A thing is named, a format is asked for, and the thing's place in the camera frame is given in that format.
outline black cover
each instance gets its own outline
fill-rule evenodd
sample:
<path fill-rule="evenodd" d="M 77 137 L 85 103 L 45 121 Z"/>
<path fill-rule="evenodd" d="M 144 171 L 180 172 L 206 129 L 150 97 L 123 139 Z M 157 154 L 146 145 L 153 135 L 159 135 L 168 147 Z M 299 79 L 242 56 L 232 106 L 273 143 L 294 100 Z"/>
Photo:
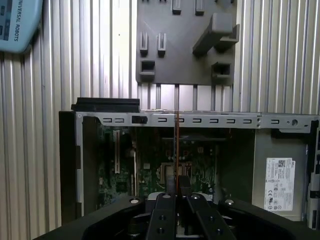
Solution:
<path fill-rule="evenodd" d="M 140 99 L 78 97 L 75 112 L 139 113 Z"/>

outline screw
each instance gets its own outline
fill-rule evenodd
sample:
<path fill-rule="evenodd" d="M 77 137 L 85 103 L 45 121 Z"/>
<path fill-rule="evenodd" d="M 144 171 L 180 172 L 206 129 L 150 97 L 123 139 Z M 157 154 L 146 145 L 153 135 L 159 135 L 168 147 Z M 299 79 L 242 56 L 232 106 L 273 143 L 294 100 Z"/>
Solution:
<path fill-rule="evenodd" d="M 198 194 L 192 194 L 192 195 L 191 195 L 191 198 L 193 198 L 193 199 L 199 199 L 200 196 L 199 196 Z"/>
<path fill-rule="evenodd" d="M 232 201 L 231 199 L 225 200 L 224 203 L 226 203 L 226 204 L 228 204 L 228 205 L 233 205 L 233 204 L 235 204 L 235 202 Z"/>
<path fill-rule="evenodd" d="M 130 200 L 130 203 L 132 203 L 132 204 L 137 204 L 138 202 L 139 202 L 138 199 L 132 199 L 132 200 Z"/>

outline metal chassis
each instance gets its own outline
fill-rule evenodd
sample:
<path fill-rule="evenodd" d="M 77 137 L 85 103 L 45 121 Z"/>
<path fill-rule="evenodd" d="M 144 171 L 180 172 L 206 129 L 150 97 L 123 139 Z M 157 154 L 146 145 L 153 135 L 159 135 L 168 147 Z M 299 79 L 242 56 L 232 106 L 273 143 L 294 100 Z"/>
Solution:
<path fill-rule="evenodd" d="M 133 117 L 146 117 L 145 124 L 133 123 Z M 76 145 L 80 146 L 80 169 L 77 169 L 77 202 L 84 204 L 83 183 L 83 118 L 98 118 L 102 125 L 112 127 L 174 127 L 175 113 L 167 110 L 141 111 L 139 113 L 123 112 L 75 112 Z M 179 126 L 181 128 L 237 128 L 237 129 L 278 129 L 282 133 L 309 134 L 312 121 L 319 121 L 318 115 L 278 114 L 261 112 L 210 112 L 210 111 L 180 111 Z M 320 128 L 316 131 L 314 171 L 310 176 L 307 191 L 307 224 L 315 229 L 320 225 L 320 199 L 311 198 L 311 192 L 320 191 L 320 174 L 316 174 Z M 316 224 L 312 224 L 313 213 L 316 211 Z"/>

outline mounting peg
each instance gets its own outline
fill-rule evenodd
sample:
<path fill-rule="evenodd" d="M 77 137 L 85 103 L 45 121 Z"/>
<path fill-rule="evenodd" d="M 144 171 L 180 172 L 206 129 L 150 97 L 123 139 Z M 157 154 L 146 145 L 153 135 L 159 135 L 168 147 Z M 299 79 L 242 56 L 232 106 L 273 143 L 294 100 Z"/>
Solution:
<path fill-rule="evenodd" d="M 229 36 L 232 31 L 232 15 L 230 13 L 214 13 L 210 18 L 209 25 L 193 46 L 193 55 L 201 57 L 207 54 L 222 37 Z"/>

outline metal bracket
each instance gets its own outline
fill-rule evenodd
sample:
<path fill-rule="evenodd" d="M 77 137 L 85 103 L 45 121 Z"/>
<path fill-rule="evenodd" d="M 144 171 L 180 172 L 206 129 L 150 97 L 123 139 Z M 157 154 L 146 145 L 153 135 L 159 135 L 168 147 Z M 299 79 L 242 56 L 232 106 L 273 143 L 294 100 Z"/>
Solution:
<path fill-rule="evenodd" d="M 320 128 L 317 129 L 316 133 L 316 141 L 315 141 L 315 160 L 314 160 L 314 169 L 313 172 L 310 174 L 310 183 L 308 186 L 308 194 L 307 194 L 307 214 L 306 214 L 306 222 L 309 228 L 317 229 L 320 226 L 320 198 L 319 198 L 319 191 L 320 191 L 320 174 L 317 172 L 317 165 L 318 165 L 318 156 L 320 155 L 319 150 L 319 133 Z"/>

